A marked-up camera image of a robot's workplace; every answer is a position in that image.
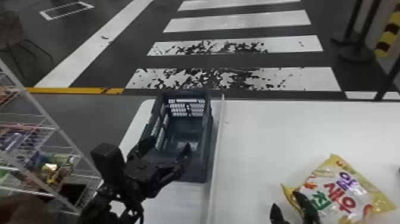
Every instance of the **yellow snack bag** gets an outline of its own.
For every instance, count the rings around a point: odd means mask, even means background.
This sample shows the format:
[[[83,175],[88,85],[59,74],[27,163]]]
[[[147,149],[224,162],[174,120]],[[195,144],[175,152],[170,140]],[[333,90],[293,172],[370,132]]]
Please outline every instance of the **yellow snack bag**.
[[[288,202],[303,216],[293,191],[299,191],[318,210],[323,224],[361,224],[373,213],[396,206],[338,155],[331,155],[297,188],[282,185]]]

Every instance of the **white tabletop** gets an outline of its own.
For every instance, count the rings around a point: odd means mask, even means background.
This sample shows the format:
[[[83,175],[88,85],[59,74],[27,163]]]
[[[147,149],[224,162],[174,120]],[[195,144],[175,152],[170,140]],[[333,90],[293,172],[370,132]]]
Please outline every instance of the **white tabletop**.
[[[137,112],[120,148],[138,141],[154,101]],[[205,185],[172,183],[145,206],[145,223],[270,223],[273,203],[292,224],[299,214],[280,184],[297,186],[338,154],[400,206],[400,104],[226,101],[215,152],[211,199]],[[398,223],[400,210],[376,223]]]

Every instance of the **stanchion post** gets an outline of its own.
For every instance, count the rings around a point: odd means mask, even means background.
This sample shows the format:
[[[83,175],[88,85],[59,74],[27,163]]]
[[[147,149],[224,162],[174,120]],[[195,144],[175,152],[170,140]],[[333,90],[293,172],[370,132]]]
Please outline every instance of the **stanchion post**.
[[[399,72],[400,72],[400,56],[397,58],[395,65],[390,70],[389,77],[385,80],[384,84],[376,94],[374,101],[381,101],[383,99],[384,95],[388,92],[390,86],[392,86]]]
[[[349,24],[345,30],[345,34],[340,37],[333,37],[331,41],[338,45],[349,45],[354,44],[356,42],[355,38],[352,38],[352,33],[354,30],[354,25],[357,20],[358,14],[360,13],[361,5],[363,4],[363,0],[357,0],[355,3],[353,12],[351,13]]]
[[[344,60],[351,61],[354,63],[365,63],[375,58],[374,52],[366,48],[364,45],[365,45],[365,40],[367,39],[368,32],[370,31],[372,22],[374,21],[376,12],[378,12],[378,8],[381,2],[382,0],[373,1],[371,8],[368,12],[368,16],[362,27],[360,38],[358,39],[355,46],[354,47],[346,46],[341,49],[339,55]]]

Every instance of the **snack package on shelf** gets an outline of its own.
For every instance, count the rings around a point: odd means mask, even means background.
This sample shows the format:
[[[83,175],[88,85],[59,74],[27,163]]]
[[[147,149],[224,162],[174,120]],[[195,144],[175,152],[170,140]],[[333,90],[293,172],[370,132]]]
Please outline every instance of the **snack package on shelf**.
[[[68,154],[45,154],[36,152],[25,168],[53,189],[57,189],[64,178],[73,172],[74,157]],[[31,189],[39,190],[40,186],[19,171],[11,174]]]
[[[12,152],[16,148],[23,148],[23,151],[28,153],[35,149],[35,143],[40,129],[36,125],[25,125],[19,123],[7,123],[0,126],[0,150]]]
[[[338,155],[331,155],[299,187],[282,185],[282,189],[301,216],[293,192],[304,194],[323,224],[361,224],[374,213],[396,209],[387,196]]]

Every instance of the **white wire rack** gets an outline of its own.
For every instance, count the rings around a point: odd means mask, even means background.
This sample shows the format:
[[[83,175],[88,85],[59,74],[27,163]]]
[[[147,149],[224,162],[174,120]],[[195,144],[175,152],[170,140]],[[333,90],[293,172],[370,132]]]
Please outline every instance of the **white wire rack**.
[[[15,87],[4,72],[0,72],[0,108],[19,96],[20,89]]]
[[[60,211],[79,214],[102,183],[101,175],[1,59],[0,70],[0,196],[51,197]],[[2,113],[14,109],[14,102],[29,103],[37,113]],[[57,145],[60,138],[65,146]]]

